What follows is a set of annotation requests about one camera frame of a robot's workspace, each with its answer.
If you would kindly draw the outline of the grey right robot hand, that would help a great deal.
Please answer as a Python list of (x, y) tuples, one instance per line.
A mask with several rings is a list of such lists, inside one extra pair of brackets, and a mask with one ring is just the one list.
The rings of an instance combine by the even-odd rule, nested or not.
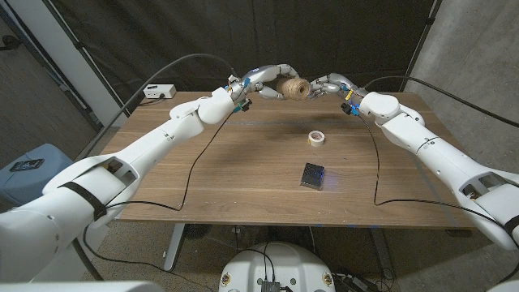
[(314, 100), (326, 94), (336, 94), (344, 99), (341, 105), (346, 114), (360, 115), (360, 103), (368, 94), (365, 88), (355, 85), (352, 81), (337, 73), (330, 73), (314, 79), (310, 82), (310, 93), (308, 97)]

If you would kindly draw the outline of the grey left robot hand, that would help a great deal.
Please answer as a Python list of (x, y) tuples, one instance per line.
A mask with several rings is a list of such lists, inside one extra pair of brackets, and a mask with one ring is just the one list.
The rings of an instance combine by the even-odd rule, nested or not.
[(258, 92), (262, 98), (267, 100), (283, 101), (285, 97), (282, 93), (265, 85), (280, 76), (298, 78), (299, 74), (288, 64), (277, 64), (257, 67), (248, 71), (242, 78), (231, 75), (226, 90), (236, 105), (234, 112), (248, 110), (251, 102), (248, 100), (247, 94), (250, 92)]

